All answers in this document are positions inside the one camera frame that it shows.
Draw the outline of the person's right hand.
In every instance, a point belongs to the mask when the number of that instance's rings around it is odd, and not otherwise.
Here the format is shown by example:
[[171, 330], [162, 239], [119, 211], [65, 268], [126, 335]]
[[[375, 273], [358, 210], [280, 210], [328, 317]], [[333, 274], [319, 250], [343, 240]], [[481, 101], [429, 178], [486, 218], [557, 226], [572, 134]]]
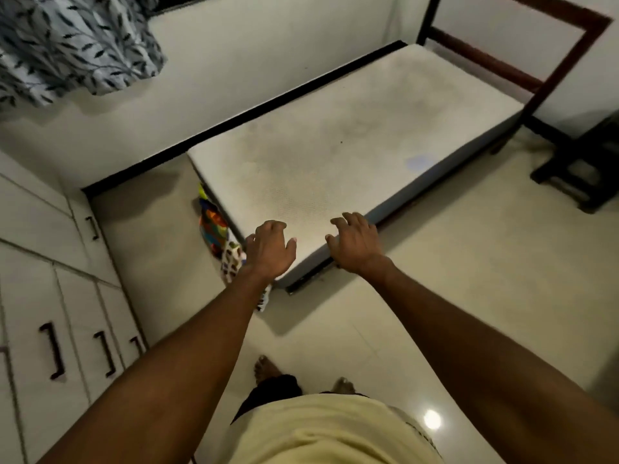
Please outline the person's right hand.
[[372, 280], [394, 266], [383, 253], [376, 226], [360, 213], [344, 212], [330, 223], [337, 228], [339, 237], [340, 257], [333, 258], [339, 268]]

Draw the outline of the person's left hand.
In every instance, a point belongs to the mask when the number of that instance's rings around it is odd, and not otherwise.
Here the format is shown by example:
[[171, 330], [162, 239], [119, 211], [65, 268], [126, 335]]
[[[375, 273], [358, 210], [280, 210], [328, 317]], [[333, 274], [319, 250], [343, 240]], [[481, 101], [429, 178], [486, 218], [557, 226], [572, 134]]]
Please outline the person's left hand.
[[296, 261], [295, 256], [288, 256], [285, 246], [284, 230], [287, 224], [277, 220], [267, 220], [256, 228], [246, 239], [246, 264], [240, 274], [260, 280], [268, 285], [282, 276]]

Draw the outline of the person's right forearm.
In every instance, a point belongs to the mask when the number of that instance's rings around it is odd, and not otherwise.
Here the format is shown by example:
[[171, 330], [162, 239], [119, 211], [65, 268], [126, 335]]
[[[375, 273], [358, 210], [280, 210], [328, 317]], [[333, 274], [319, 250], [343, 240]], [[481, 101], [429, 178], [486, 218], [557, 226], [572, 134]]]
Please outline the person's right forearm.
[[619, 464], [619, 418], [559, 370], [385, 256], [347, 270], [381, 295], [506, 464]]

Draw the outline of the person's left forearm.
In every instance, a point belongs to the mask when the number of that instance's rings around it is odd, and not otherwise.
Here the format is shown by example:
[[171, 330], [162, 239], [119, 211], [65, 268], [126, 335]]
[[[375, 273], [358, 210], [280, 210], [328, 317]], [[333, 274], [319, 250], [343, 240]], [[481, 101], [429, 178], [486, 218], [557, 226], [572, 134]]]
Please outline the person's left forearm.
[[281, 271], [247, 263], [214, 300], [148, 350], [37, 464], [188, 464]]

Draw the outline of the colourful patterned cloth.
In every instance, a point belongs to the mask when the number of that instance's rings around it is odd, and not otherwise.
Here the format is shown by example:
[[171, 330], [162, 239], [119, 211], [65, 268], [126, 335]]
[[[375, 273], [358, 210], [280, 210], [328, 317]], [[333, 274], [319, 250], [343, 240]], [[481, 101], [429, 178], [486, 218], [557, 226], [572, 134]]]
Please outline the colourful patterned cloth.
[[213, 257], [220, 263], [220, 276], [230, 285], [246, 264], [246, 252], [233, 235], [214, 200], [208, 195], [205, 184], [199, 187], [200, 232]]

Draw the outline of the white foam mattress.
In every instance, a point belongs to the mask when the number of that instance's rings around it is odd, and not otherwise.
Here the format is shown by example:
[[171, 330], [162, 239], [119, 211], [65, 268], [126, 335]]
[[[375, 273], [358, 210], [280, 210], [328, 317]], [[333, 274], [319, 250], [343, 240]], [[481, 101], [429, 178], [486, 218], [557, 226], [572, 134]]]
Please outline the white foam mattress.
[[244, 240], [287, 224], [288, 291], [326, 263], [332, 218], [377, 225], [517, 121], [524, 104], [413, 44], [195, 145], [188, 157]]

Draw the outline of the person's left foot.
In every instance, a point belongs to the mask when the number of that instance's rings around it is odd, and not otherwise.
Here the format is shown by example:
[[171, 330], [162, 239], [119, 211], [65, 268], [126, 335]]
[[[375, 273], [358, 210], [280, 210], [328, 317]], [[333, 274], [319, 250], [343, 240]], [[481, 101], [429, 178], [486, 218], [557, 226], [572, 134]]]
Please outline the person's left foot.
[[280, 377], [283, 374], [266, 355], [259, 356], [258, 360], [254, 364], [253, 371], [256, 386], [267, 380]]

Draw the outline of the black skirting strip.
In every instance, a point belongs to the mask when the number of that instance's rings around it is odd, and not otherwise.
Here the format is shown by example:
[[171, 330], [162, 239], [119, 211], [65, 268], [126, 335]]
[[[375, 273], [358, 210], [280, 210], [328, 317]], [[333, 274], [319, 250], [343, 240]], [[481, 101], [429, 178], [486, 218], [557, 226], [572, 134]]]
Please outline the black skirting strip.
[[185, 154], [190, 148], [213, 138], [217, 135], [220, 135], [224, 132], [230, 131], [240, 125], [243, 125], [247, 122], [250, 122], [260, 116], [267, 114], [270, 111], [273, 111], [277, 108], [283, 107], [284, 105], [298, 100], [304, 95], [307, 95], [311, 92], [314, 92], [321, 87], [328, 85], [329, 83], [335, 82], [336, 80], [359, 70], [370, 63], [377, 61], [391, 53], [394, 53], [404, 47], [407, 46], [407, 43], [398, 40], [394, 41], [386, 46], [383, 46], [371, 53], [363, 55], [354, 61], [346, 63], [343, 66], [340, 66], [336, 69], [325, 73], [319, 77], [315, 77], [314, 79], [299, 85], [296, 88], [293, 88], [283, 94], [280, 94], [273, 99], [265, 101], [251, 109], [248, 109], [236, 116], [233, 116], [226, 121], [223, 121], [219, 124], [212, 126], [206, 131], [200, 132], [189, 139], [183, 140], [171, 147], [164, 149], [163, 151], [152, 155], [137, 164], [134, 164], [127, 169], [116, 172], [107, 178], [99, 180], [89, 186], [81, 188], [83, 194], [87, 197], [89, 201], [93, 198], [101, 195], [109, 190], [124, 184], [128, 180], [136, 178], [148, 171], [155, 169], [162, 164], [165, 164], [178, 156]]

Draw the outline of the black shorts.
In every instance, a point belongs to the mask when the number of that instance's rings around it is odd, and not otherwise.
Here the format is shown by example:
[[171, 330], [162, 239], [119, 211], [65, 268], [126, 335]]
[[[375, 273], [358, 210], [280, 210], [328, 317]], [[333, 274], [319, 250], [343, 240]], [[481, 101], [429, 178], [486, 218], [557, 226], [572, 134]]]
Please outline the black shorts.
[[241, 404], [231, 423], [234, 423], [251, 410], [272, 402], [301, 397], [303, 390], [297, 378], [290, 374], [280, 374], [259, 382]]

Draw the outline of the cream shirt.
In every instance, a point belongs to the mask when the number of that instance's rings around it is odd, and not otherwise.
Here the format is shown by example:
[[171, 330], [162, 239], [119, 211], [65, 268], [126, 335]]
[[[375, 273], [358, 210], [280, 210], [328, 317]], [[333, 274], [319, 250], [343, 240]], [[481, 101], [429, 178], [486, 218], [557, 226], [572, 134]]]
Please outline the cream shirt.
[[444, 464], [421, 424], [360, 395], [275, 401], [231, 424], [217, 464]]

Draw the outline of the white drawer cabinet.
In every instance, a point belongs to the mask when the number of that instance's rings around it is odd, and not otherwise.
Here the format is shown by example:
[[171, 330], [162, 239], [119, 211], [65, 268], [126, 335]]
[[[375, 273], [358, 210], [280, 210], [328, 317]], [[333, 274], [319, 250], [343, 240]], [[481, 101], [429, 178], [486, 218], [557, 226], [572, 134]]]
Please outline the white drawer cabinet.
[[[80, 191], [0, 151], [0, 464], [35, 464], [138, 359], [130, 338], [147, 349], [88, 216]], [[55, 381], [50, 342], [39, 332], [46, 322], [66, 366]], [[93, 338], [100, 330], [117, 368], [110, 378]]]

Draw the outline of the dark wooden stool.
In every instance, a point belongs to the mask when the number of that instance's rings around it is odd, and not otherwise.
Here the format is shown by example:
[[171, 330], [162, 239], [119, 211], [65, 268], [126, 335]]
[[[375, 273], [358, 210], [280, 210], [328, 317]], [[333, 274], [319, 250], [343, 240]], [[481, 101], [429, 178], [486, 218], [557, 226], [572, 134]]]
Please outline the dark wooden stool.
[[578, 208], [592, 215], [619, 195], [619, 109], [576, 139], [558, 145], [530, 174], [537, 184], [559, 181], [575, 191]]

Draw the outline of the leaf print curtain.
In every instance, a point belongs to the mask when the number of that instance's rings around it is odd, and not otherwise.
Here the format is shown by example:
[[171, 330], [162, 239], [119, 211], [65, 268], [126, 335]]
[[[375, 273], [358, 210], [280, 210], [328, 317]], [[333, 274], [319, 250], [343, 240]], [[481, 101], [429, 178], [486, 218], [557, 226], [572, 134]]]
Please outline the leaf print curtain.
[[156, 77], [166, 56], [149, 20], [158, 0], [0, 0], [0, 111], [101, 96]]

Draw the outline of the dark wooden bed frame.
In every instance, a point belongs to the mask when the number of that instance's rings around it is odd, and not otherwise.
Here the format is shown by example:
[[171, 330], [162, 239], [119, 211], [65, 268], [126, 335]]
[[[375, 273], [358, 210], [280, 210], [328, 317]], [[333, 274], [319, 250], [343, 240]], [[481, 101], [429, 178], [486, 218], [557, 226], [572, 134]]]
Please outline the dark wooden bed frame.
[[391, 197], [387, 199], [386, 203], [380, 204], [377, 210], [371, 210], [369, 220], [378, 225], [384, 224], [386, 220], [407, 204], [426, 194], [447, 178], [452, 177], [481, 153], [486, 151], [491, 152], [491, 154], [498, 153], [513, 137], [518, 128], [533, 117], [543, 102], [556, 90], [557, 86], [561, 84], [612, 23], [609, 16], [568, 0], [510, 0], [582, 31], [581, 37], [561, 59], [552, 73], [546, 79], [541, 80], [437, 27], [435, 19], [441, 1], [429, 0], [415, 43], [426, 46], [430, 41], [440, 46], [442, 51], [449, 51], [456, 57], [530, 92], [531, 97], [525, 103], [523, 111], [517, 113], [514, 119], [508, 119], [504, 124], [491, 129], [490, 132], [484, 132], [480, 139], [473, 140], [473, 144], [465, 145], [463, 151], [457, 151], [455, 158], [449, 157], [446, 164], [438, 164], [426, 171], [420, 178], [420, 184], [406, 186], [404, 190], [398, 191], [395, 197]]

